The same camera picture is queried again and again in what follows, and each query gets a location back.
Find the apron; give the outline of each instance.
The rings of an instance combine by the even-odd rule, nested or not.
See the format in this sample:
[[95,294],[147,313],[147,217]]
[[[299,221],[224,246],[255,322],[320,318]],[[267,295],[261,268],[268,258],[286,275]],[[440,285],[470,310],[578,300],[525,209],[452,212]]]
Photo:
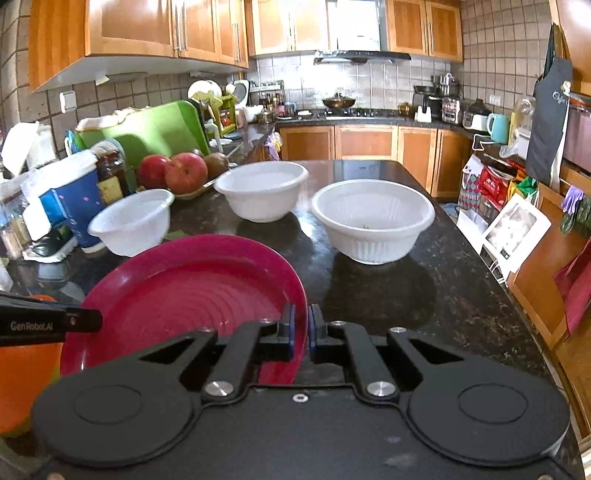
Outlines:
[[[557,34],[560,41],[555,56],[554,37]],[[544,73],[534,88],[535,111],[525,162],[527,174],[546,185],[550,185],[551,181],[554,184],[558,182],[569,108],[569,98],[561,87],[564,82],[571,82],[573,77],[573,64],[561,58],[562,52],[561,35],[553,26],[548,39]]]

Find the wall switch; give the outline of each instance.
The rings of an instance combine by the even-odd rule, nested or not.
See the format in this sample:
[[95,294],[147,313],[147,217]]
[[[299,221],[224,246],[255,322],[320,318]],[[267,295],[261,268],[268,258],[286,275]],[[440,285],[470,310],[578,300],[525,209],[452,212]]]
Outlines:
[[488,103],[491,105],[501,106],[501,97],[499,95],[489,95]]
[[76,92],[74,90],[60,92],[60,107],[62,113],[76,110]]

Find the power outlet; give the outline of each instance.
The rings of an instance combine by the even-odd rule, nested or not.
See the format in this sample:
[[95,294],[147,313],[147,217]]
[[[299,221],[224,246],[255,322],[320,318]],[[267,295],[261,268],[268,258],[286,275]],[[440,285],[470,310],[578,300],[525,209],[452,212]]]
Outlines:
[[490,105],[501,106],[501,97],[499,95],[489,95],[488,103]]

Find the tile backsplash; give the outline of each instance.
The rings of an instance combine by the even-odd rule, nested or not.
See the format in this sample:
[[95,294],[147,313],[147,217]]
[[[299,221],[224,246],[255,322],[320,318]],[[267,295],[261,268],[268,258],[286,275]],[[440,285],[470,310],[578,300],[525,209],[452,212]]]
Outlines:
[[312,55],[258,59],[256,70],[246,77],[254,82],[283,80],[287,99],[298,108],[324,108],[323,98],[343,90],[357,99],[358,107],[394,109],[412,102],[413,85],[430,85],[432,75],[450,71],[449,62],[427,58],[364,65],[314,65],[313,59]]
[[515,97],[532,95],[544,69],[550,6],[548,0],[465,0],[462,2],[464,62],[452,72],[464,96],[501,97],[497,112],[508,113]]

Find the red apple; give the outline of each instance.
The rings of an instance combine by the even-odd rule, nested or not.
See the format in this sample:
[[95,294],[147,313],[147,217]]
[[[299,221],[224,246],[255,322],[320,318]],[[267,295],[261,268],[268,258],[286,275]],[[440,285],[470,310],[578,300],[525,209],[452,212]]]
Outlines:
[[166,165],[165,178],[175,195],[191,193],[207,182],[207,164],[194,153],[179,153]]
[[166,165],[170,163],[170,158],[164,155],[148,155],[144,157],[138,168],[138,181],[147,189],[165,189]]

